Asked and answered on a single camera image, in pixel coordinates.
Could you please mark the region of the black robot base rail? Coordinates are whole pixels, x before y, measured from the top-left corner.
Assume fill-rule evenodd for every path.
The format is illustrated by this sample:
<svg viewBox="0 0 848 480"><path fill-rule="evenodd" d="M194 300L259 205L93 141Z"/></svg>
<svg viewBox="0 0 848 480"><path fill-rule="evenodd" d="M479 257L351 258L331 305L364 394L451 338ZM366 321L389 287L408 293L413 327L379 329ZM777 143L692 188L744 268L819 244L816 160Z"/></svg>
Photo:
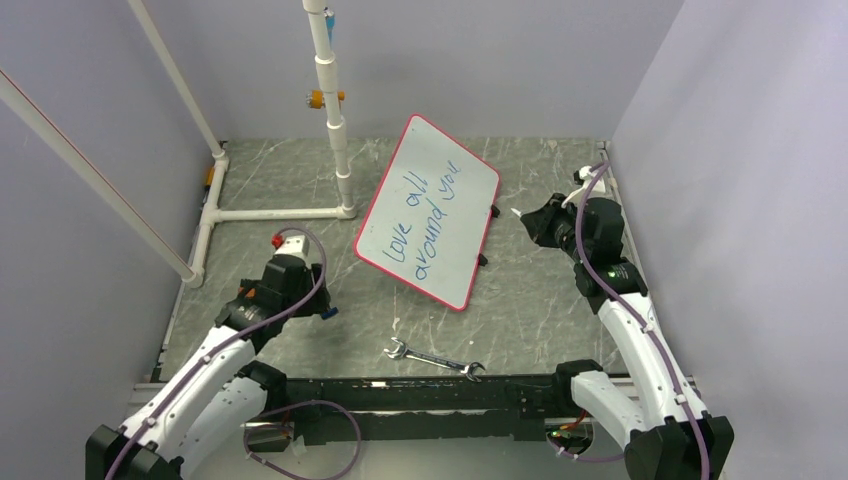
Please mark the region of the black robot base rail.
<svg viewBox="0 0 848 480"><path fill-rule="evenodd" d="M556 374L387 378L294 378L258 362L239 380L260 386L260 412L248 423L249 443L272 451L286 441L330 442L551 435L590 442L589 415L565 398Z"/></svg>

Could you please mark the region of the pink-framed whiteboard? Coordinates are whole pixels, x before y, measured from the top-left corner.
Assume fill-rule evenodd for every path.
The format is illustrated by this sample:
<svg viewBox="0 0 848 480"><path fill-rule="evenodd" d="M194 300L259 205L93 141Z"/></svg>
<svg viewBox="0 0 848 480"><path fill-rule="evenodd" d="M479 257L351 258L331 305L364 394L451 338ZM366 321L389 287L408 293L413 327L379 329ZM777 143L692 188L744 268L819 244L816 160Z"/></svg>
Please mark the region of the pink-framed whiteboard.
<svg viewBox="0 0 848 480"><path fill-rule="evenodd" d="M353 244L356 256L454 311L469 304L501 186L489 163L409 117Z"/></svg>

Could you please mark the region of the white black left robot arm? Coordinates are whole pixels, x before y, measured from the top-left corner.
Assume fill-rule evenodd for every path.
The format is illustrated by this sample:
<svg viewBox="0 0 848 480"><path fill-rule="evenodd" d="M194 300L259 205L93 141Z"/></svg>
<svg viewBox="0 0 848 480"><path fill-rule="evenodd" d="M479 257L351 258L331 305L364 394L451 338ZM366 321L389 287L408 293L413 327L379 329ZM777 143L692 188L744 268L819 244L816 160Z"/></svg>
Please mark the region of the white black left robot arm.
<svg viewBox="0 0 848 480"><path fill-rule="evenodd" d="M241 281L201 346L152 399L118 428L91 434L85 478L188 478L237 426L285 411L284 374L256 359L285 322L336 311L324 262L278 250L261 278Z"/></svg>

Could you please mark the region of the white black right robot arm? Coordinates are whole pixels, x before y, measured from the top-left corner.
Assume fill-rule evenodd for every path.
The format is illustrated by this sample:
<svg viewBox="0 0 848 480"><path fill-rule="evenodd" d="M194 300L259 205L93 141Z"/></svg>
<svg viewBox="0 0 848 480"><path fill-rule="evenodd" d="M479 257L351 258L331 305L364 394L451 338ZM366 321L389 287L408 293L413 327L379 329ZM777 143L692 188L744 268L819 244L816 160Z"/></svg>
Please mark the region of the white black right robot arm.
<svg viewBox="0 0 848 480"><path fill-rule="evenodd" d="M621 206L606 198L574 203L556 193L519 219L536 245L572 258L575 284L616 344L637 394L631 400L595 361L570 361L553 377L555 409L593 417L619 445L631 479L719 478L734 430L709 412L671 353L647 285L623 254Z"/></svg>

